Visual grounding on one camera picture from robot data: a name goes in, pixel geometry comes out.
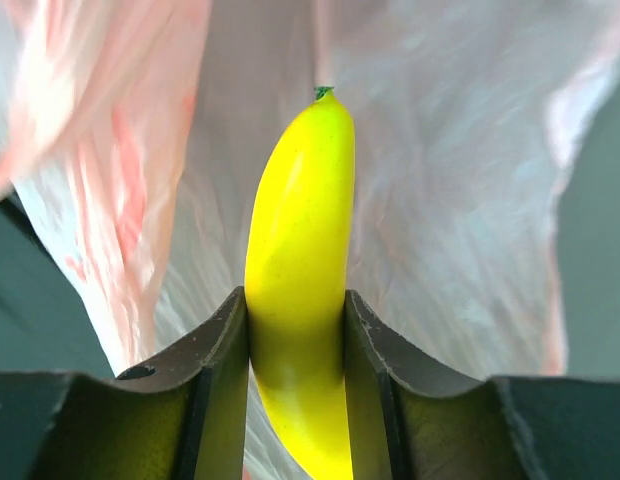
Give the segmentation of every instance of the green banana tip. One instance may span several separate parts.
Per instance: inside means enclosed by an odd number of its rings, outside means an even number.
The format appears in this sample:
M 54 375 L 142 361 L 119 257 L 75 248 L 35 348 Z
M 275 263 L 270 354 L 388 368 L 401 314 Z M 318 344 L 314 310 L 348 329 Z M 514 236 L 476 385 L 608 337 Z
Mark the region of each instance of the green banana tip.
M 323 97 L 326 96 L 327 93 L 331 92 L 332 90 L 334 90 L 334 87 L 326 87 L 326 86 L 321 86 L 321 87 L 314 87 L 314 100 L 321 100 Z

